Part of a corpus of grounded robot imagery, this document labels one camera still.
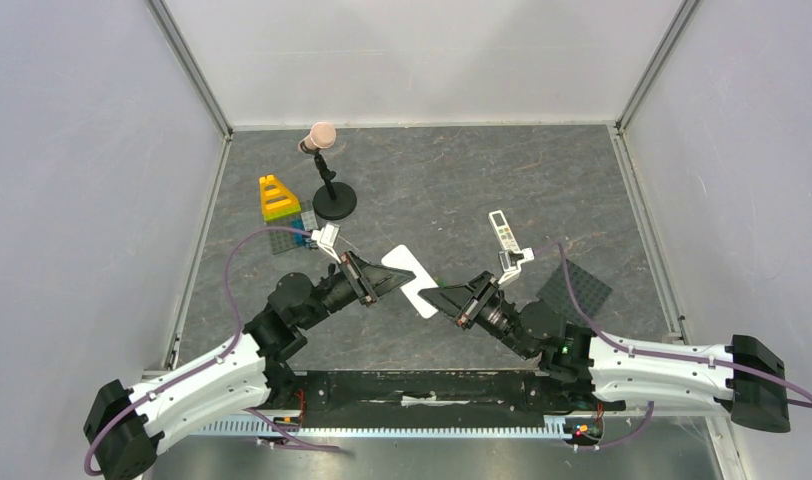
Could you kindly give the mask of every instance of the yellow block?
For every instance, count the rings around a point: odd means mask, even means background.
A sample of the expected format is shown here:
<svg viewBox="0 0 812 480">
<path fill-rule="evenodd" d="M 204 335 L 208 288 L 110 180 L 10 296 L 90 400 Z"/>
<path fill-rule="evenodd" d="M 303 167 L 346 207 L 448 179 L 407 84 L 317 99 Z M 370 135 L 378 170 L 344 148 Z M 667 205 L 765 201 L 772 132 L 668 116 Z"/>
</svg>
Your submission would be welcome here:
<svg viewBox="0 0 812 480">
<path fill-rule="evenodd" d="M 259 178 L 262 215 L 266 222 L 300 212 L 300 202 L 274 175 Z"/>
</svg>

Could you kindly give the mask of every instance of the wire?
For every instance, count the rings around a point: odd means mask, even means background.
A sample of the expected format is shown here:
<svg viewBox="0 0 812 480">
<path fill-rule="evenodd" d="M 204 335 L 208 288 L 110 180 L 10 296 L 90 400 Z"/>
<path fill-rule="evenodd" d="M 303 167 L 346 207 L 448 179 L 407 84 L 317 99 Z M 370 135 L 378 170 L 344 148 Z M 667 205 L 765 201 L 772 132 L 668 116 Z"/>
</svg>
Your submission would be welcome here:
<svg viewBox="0 0 812 480">
<path fill-rule="evenodd" d="M 281 448 L 283 450 L 306 450 L 306 451 L 314 451 L 314 452 L 340 452 L 341 448 L 336 445 L 315 445 L 313 443 L 304 442 L 299 438 L 295 437 L 294 435 L 288 433 L 285 429 L 280 427 L 276 422 L 271 420 L 270 418 L 266 417 L 262 412 L 256 410 L 255 408 L 245 408 L 245 412 L 255 415 L 260 420 L 264 421 L 268 424 L 272 429 L 274 429 L 277 433 L 282 435 L 286 440 L 296 443 L 297 445 L 279 445 L 274 444 L 274 448 Z"/>
<path fill-rule="evenodd" d="M 180 382 L 197 375 L 198 373 L 206 370 L 207 368 L 211 367 L 218 363 L 218 358 L 223 359 L 226 358 L 227 355 L 232 352 L 233 349 L 238 345 L 238 342 L 241 341 L 241 333 L 242 329 L 244 328 L 244 320 L 241 318 L 241 312 L 238 311 L 238 305 L 235 303 L 235 298 L 232 296 L 232 291 L 229 288 L 229 267 L 232 264 L 232 258 L 238 252 L 238 250 L 244 246 L 247 242 L 252 240 L 255 237 L 265 233 L 265 232 L 273 232 L 273 231 L 282 231 L 282 232 L 290 232 L 296 233 L 298 235 L 310 236 L 309 232 L 305 230 L 300 230 L 299 228 L 291 228 L 291 227 L 281 227 L 281 226 L 267 226 L 262 227 L 259 230 L 247 235 L 243 240 L 238 242 L 235 248 L 232 249 L 230 252 L 229 257 L 226 259 L 226 265 L 223 269 L 223 288 L 224 293 L 226 294 L 226 298 L 229 301 L 229 306 L 232 308 L 232 313 L 235 315 L 235 333 L 232 336 L 232 340 L 226 346 L 224 351 L 219 353 L 216 358 L 209 359 L 207 362 L 203 363 L 202 365 L 198 365 L 195 368 L 181 374 L 180 376 L 171 379 L 170 381 L 163 383 L 162 385 L 156 387 L 154 390 L 147 392 L 143 397 L 139 398 L 138 400 L 132 402 L 128 407 L 124 408 L 120 411 L 117 415 L 112 417 L 112 419 L 107 423 L 100 431 L 97 433 L 97 436 L 94 437 L 94 441 L 91 442 L 91 446 L 88 447 L 88 452 L 85 454 L 85 461 L 82 464 L 82 468 L 85 470 L 85 474 L 91 477 L 97 477 L 103 474 L 100 470 L 94 470 L 91 466 L 91 458 L 94 456 L 94 453 L 97 451 L 97 447 L 106 438 L 106 435 L 114 428 L 118 423 L 120 423 L 127 415 L 134 412 L 135 409 L 144 405 L 150 400 L 150 395 L 159 395 L 160 393 L 164 392 L 165 390 L 173 387 L 174 385 L 179 384 Z"/>
<path fill-rule="evenodd" d="M 720 367 L 725 367 L 725 368 L 731 368 L 733 370 L 739 370 L 741 372 L 744 372 L 744 373 L 759 377 L 759 378 L 761 378 L 763 380 L 767 380 L 767 381 L 769 381 L 771 383 L 774 383 L 775 385 L 779 385 L 779 386 L 784 387 L 786 389 L 792 390 L 793 392 L 798 393 L 799 395 L 803 396 L 804 398 L 806 398 L 808 400 L 808 401 L 805 402 L 803 400 L 789 399 L 788 402 L 789 402 L 790 405 L 795 405 L 795 406 L 798 406 L 798 407 L 805 407 L 805 408 L 812 408 L 812 393 L 807 391 L 805 388 L 800 387 L 800 386 L 798 386 L 798 385 L 796 385 L 796 384 L 794 384 L 794 383 L 792 383 L 792 382 L 790 382 L 788 380 L 775 377 L 774 375 L 771 375 L 770 373 L 763 372 L 762 370 L 758 370 L 756 368 L 747 367 L 745 365 L 740 365 L 738 363 L 730 362 L 730 361 L 727 361 L 727 360 L 721 360 L 721 359 L 718 359 L 718 358 L 699 357 L 699 356 L 696 356 L 696 355 L 684 355 L 684 354 L 679 354 L 679 353 L 656 352 L 656 351 L 653 351 L 653 350 L 644 350 L 644 349 L 637 349 L 637 348 L 633 348 L 633 351 L 631 353 L 630 352 L 631 345 L 624 345 L 622 343 L 624 341 L 623 339 L 619 340 L 618 342 L 611 339 L 609 337 L 609 335 L 607 335 L 603 331 L 603 329 L 600 328 L 600 325 L 595 323 L 595 321 L 592 320 L 591 317 L 586 315 L 586 312 L 584 312 L 583 309 L 580 307 L 580 303 L 577 301 L 577 295 L 574 293 L 574 285 L 571 282 L 571 272 L 568 269 L 568 257 L 565 255 L 565 248 L 562 246 L 562 242 L 555 241 L 555 242 L 551 243 L 550 245 L 548 245 L 547 247 L 545 247 L 544 249 L 540 249 L 540 250 L 547 250 L 547 249 L 549 249 L 551 247 L 554 247 L 554 246 L 559 248 L 559 256 L 562 259 L 562 271 L 565 274 L 565 286 L 568 288 L 568 296 L 571 299 L 571 303 L 574 305 L 574 309 L 577 311 L 578 314 L 580 314 L 580 316 L 583 318 L 583 320 L 585 320 L 585 322 L 586 322 L 586 324 L 588 324 L 589 328 L 591 328 L 594 331 L 595 335 L 597 335 L 598 337 L 603 339 L 603 341 L 607 345 L 612 347 L 613 349 L 619 350 L 621 352 L 628 353 L 628 354 L 631 354 L 631 355 L 644 355 L 644 356 L 647 356 L 647 357 L 662 358 L 662 359 L 666 359 L 666 360 L 679 360 L 679 361 L 690 362 L 690 363 L 704 363 L 704 364 L 709 364 L 711 366 L 720 366 Z"/>
<path fill-rule="evenodd" d="M 639 424 L 639 428 L 633 430 L 633 433 L 621 437 L 617 440 L 612 440 L 611 442 L 606 443 L 598 443 L 597 445 L 574 445 L 574 451 L 583 450 L 585 452 L 595 452 L 598 450 L 603 450 L 604 448 L 612 448 L 617 447 L 618 445 L 622 445 L 624 443 L 629 442 L 630 440 L 638 437 L 641 435 L 642 432 L 647 430 L 647 427 L 650 426 L 650 419 L 653 418 L 653 402 L 647 403 L 647 413 L 645 413 L 644 418 L 642 418 L 642 423 Z"/>
</svg>

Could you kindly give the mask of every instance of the wall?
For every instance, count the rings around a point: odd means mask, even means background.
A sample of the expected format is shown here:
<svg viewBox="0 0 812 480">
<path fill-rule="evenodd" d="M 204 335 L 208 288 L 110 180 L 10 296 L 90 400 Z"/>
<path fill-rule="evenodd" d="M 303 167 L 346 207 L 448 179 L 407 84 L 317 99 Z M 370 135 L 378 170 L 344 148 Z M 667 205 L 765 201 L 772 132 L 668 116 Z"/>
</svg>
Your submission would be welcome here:
<svg viewBox="0 0 812 480">
<path fill-rule="evenodd" d="M 221 142 L 140 0 L 0 2 L 0 478 L 85 478 L 165 352 Z"/>
<path fill-rule="evenodd" d="M 679 0 L 166 0 L 236 126 L 618 117 Z"/>
<path fill-rule="evenodd" d="M 812 0 L 703 2 L 630 126 L 695 340 L 759 337 L 812 391 Z M 812 410 L 736 427 L 755 479 L 812 477 Z"/>
</svg>

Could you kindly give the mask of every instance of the purple cable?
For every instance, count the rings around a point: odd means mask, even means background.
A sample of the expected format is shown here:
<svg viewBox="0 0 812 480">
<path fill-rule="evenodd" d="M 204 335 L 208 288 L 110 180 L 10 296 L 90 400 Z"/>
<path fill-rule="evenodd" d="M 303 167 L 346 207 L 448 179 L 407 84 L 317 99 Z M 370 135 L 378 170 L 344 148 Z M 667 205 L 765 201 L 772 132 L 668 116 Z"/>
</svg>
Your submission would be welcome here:
<svg viewBox="0 0 812 480">
<path fill-rule="evenodd" d="M 653 418 L 653 402 L 648 402 L 647 413 L 645 413 L 644 418 L 642 418 L 642 423 L 639 424 L 639 428 L 635 429 L 633 433 L 617 440 L 612 440 L 611 442 L 598 443 L 597 445 L 580 445 L 576 449 L 584 452 L 594 452 L 597 450 L 603 450 L 604 448 L 617 447 L 618 445 L 627 443 L 641 435 L 641 433 L 647 429 L 648 425 L 650 425 L 651 418 Z"/>
<path fill-rule="evenodd" d="M 285 437 L 287 440 L 296 443 L 297 445 L 274 445 L 274 448 L 281 448 L 283 450 L 306 450 L 312 452 L 340 452 L 341 448 L 336 445 L 315 445 L 313 443 L 304 442 L 294 435 L 288 433 L 284 428 L 280 427 L 276 422 L 266 417 L 262 412 L 254 408 L 245 408 L 245 412 L 255 415 L 260 420 L 268 424 L 277 433 Z"/>
<path fill-rule="evenodd" d="M 598 337 L 603 339 L 603 341 L 606 342 L 607 345 L 609 345 L 610 347 L 612 347 L 615 350 L 620 350 L 620 351 L 622 351 L 624 353 L 630 353 L 630 349 L 626 345 L 622 345 L 622 344 L 616 342 L 615 340 L 612 340 L 611 338 L 609 338 L 609 336 L 606 333 L 604 333 L 603 329 L 600 328 L 600 325 L 595 323 L 595 321 L 592 320 L 591 317 L 586 315 L 586 313 L 580 307 L 580 304 L 577 301 L 577 295 L 574 293 L 574 285 L 571 283 L 571 272 L 568 270 L 568 257 L 565 255 L 565 248 L 562 246 L 562 243 L 558 242 L 558 241 L 553 242 L 553 243 L 550 244 L 550 246 L 554 246 L 554 245 L 559 247 L 559 256 L 562 258 L 562 271 L 565 273 L 565 286 L 568 288 L 568 296 L 571 298 L 571 303 L 574 304 L 574 309 L 577 310 L 577 313 L 580 314 L 580 316 L 583 318 L 583 320 L 586 321 L 589 328 L 591 328 Z M 679 353 L 655 352 L 653 350 L 644 350 L 644 349 L 636 349 L 636 348 L 633 348 L 633 353 L 632 354 L 633 355 L 644 355 L 644 356 L 647 356 L 647 357 L 654 357 L 654 358 L 663 358 L 663 359 L 666 359 L 666 360 L 679 360 L 679 361 L 690 362 L 690 363 L 701 363 L 701 364 L 709 364 L 710 363 L 710 359 L 706 358 L 706 357 L 698 357 L 698 356 L 695 356 L 695 355 L 682 355 L 682 354 L 679 354 Z M 775 377 L 774 375 L 771 375 L 770 373 L 763 372 L 762 370 L 757 370 L 757 369 L 752 368 L 752 367 L 746 367 L 744 365 L 739 365 L 738 363 L 734 363 L 734 362 L 728 362 L 726 360 L 719 360 L 717 358 L 712 360 L 712 365 L 713 366 L 725 367 L 725 368 L 731 368 L 733 370 L 739 370 L 741 372 L 744 372 L 744 373 L 747 373 L 747 374 L 750 374 L 750 375 L 754 375 L 754 376 L 762 378 L 764 380 L 768 380 L 769 382 L 774 383 L 776 385 L 780 385 L 781 387 L 792 390 L 792 391 L 800 394 L 801 396 L 803 396 L 804 398 L 806 398 L 809 401 L 805 402 L 803 400 L 791 400 L 790 399 L 789 400 L 790 405 L 795 405 L 795 406 L 798 406 L 798 407 L 812 408 L 812 393 L 808 392 L 806 389 L 804 389 L 804 388 L 802 388 L 802 387 L 800 387 L 798 385 L 795 385 L 792 382 L 789 382 L 787 380 L 783 380 L 781 378 Z"/>
<path fill-rule="evenodd" d="M 229 345 L 226 346 L 226 349 L 224 349 L 223 352 L 218 354 L 219 358 L 225 358 L 238 345 L 238 342 L 241 341 L 241 331 L 244 328 L 244 320 L 241 318 L 241 312 L 238 311 L 238 305 L 235 303 L 235 298 L 232 296 L 232 291 L 230 291 L 230 288 L 229 288 L 229 267 L 232 264 L 232 257 L 235 256 L 236 252 L 238 252 L 238 250 L 245 243 L 252 240 L 254 237 L 257 237 L 257 236 L 259 236 L 259 235 L 261 235 L 261 234 L 263 234 L 265 232 L 272 232 L 272 231 L 283 231 L 283 232 L 296 233 L 298 235 L 304 235 L 304 236 L 307 236 L 307 237 L 310 235 L 309 232 L 307 232 L 305 230 L 300 230 L 299 228 L 280 227 L 280 226 L 263 227 L 263 228 L 260 228 L 259 230 L 256 230 L 255 232 L 251 233 L 250 235 L 247 235 L 247 237 L 245 237 L 243 240 L 238 242 L 238 245 L 236 245 L 235 248 L 232 249 L 232 252 L 230 252 L 229 257 L 226 259 L 226 266 L 223 269 L 223 288 L 224 288 L 224 293 L 226 294 L 226 298 L 229 301 L 229 306 L 232 308 L 232 313 L 235 315 L 235 333 L 232 336 L 232 341 L 230 341 Z M 198 365 L 197 367 L 183 373 L 182 375 L 168 381 L 167 383 L 164 383 L 164 384 L 156 387 L 156 389 L 153 390 L 152 393 L 158 395 L 158 394 L 164 392 L 165 390 L 167 390 L 168 388 L 170 388 L 170 387 L 172 387 L 174 385 L 177 385 L 178 383 L 180 383 L 180 382 L 182 382 L 182 381 L 184 381 L 184 380 L 186 380 L 188 378 L 191 378 L 194 375 L 197 375 L 198 373 L 200 373 L 203 370 L 211 367 L 212 365 L 215 365 L 216 363 L 217 363 L 217 359 L 212 358 L 209 361 L 203 363 L 202 365 Z M 141 405 L 144 405 L 148 401 L 149 401 L 149 394 L 144 395 L 143 397 L 139 398 L 138 400 L 132 402 L 132 404 L 129 405 L 128 407 L 121 410 L 121 412 L 118 413 L 117 415 L 115 415 L 109 421 L 109 423 L 107 423 L 102 429 L 100 429 L 100 432 L 97 433 L 96 437 L 94 437 L 94 441 L 91 442 L 91 446 L 88 447 L 88 453 L 85 454 L 85 461 L 82 464 L 82 467 L 85 470 L 85 473 L 87 475 L 92 476 L 92 477 L 96 477 L 96 476 L 99 476 L 99 475 L 103 474 L 102 471 L 94 470 L 91 467 L 91 458 L 94 456 L 94 452 L 97 451 L 97 447 L 100 445 L 100 442 L 102 442 L 103 439 L 106 438 L 106 435 L 109 434 L 111 429 L 114 428 L 118 423 L 120 423 L 121 420 L 123 420 L 124 417 L 126 417 L 131 412 L 133 412 L 136 408 L 140 407 Z"/>
</svg>

